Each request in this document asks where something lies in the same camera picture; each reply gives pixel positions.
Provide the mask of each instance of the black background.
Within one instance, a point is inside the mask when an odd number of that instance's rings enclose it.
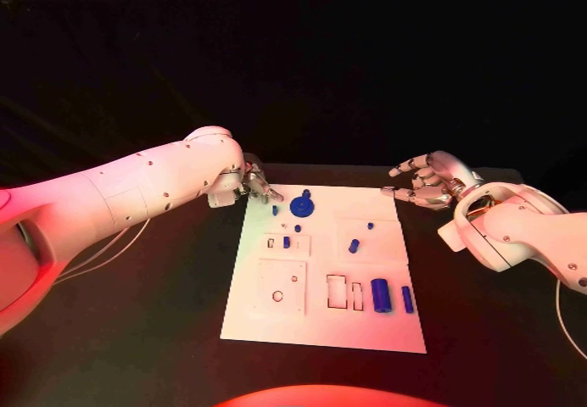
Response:
[[[3,1],[0,183],[218,124],[265,162],[444,149],[584,209],[578,10],[409,4]]]

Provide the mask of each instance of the dark table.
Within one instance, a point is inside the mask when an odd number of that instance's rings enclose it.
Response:
[[[265,165],[271,182],[346,187],[389,185],[386,171]],[[513,170],[479,173],[520,182]],[[396,205],[427,354],[220,340],[245,199],[209,209],[200,198],[151,221],[111,264],[56,286],[6,333],[0,405],[207,406],[311,383],[457,406],[587,405],[587,362],[558,327],[554,276],[532,261],[494,273],[441,241],[451,213]],[[587,298],[565,287],[561,310],[587,348]]]

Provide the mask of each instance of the pink lit robot arm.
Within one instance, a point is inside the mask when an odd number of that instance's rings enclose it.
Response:
[[[450,248],[467,248],[494,271],[533,259],[568,287],[587,294],[587,214],[569,214],[526,185],[484,183],[445,152],[408,160],[389,175],[411,169],[417,170],[414,190],[385,187],[382,193],[431,209],[448,208],[456,198],[454,219],[438,229]]]
[[[251,189],[278,200],[251,166],[229,131],[207,126],[91,170],[0,190],[0,335],[36,307],[69,261],[104,237],[205,193],[212,207],[233,204]]]

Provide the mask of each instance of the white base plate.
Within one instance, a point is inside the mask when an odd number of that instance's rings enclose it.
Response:
[[[285,198],[277,216],[274,202],[251,198],[246,205],[220,338],[425,354],[394,200],[373,188],[272,187]],[[316,208],[311,216],[297,218],[290,202],[304,189]],[[353,238],[360,241],[355,254]],[[346,309],[327,307],[329,275],[346,276]],[[375,278],[389,283],[392,311],[385,314],[373,311]],[[353,282],[362,287],[362,311],[353,310]],[[412,314],[405,312],[402,286],[412,291]]]

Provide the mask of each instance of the white cable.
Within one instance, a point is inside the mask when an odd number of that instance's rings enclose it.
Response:
[[[91,267],[91,268],[86,269],[86,270],[79,271],[78,273],[72,274],[70,276],[66,276],[65,278],[57,278],[57,279],[55,280],[53,285],[55,285],[55,284],[59,284],[59,283],[63,282],[63,281],[66,281],[69,278],[73,278],[73,277],[81,276],[81,275],[85,274],[86,272],[95,270],[95,269],[101,268],[104,265],[107,265],[107,264],[124,253],[124,251],[132,246],[134,241],[138,239],[138,236],[141,235],[141,233],[143,233],[143,231],[144,231],[144,228],[147,227],[148,221],[150,221],[150,219],[145,220],[144,225],[143,225],[143,228],[138,230],[137,235],[134,236],[134,238],[132,238],[132,240],[128,242],[128,244],[124,246],[122,250],[119,250],[119,252],[118,252],[107,261],[101,262],[98,265],[95,265],[94,267]]]
[[[581,356],[587,359],[587,354],[581,351],[578,348],[575,341],[572,340],[571,336],[568,335],[565,323],[562,322],[562,317],[559,316],[559,280],[556,281],[556,296],[555,296],[555,305],[556,305],[556,316],[558,316],[558,322],[559,322],[559,327],[562,328],[562,332],[567,335],[568,342],[571,342],[571,345],[575,347],[577,352],[581,354]]]
[[[79,263],[75,267],[72,267],[69,270],[65,270],[59,277],[63,277],[66,274],[69,274],[72,271],[75,271],[76,269],[79,269],[81,267],[83,267],[107,250],[108,248],[112,246],[112,244],[117,242],[117,240],[122,237],[122,235],[127,233],[128,228],[122,229],[122,231],[117,234],[117,237],[109,241],[109,243],[104,246],[104,248],[101,249],[101,251],[88,259],[85,260],[82,263]]]

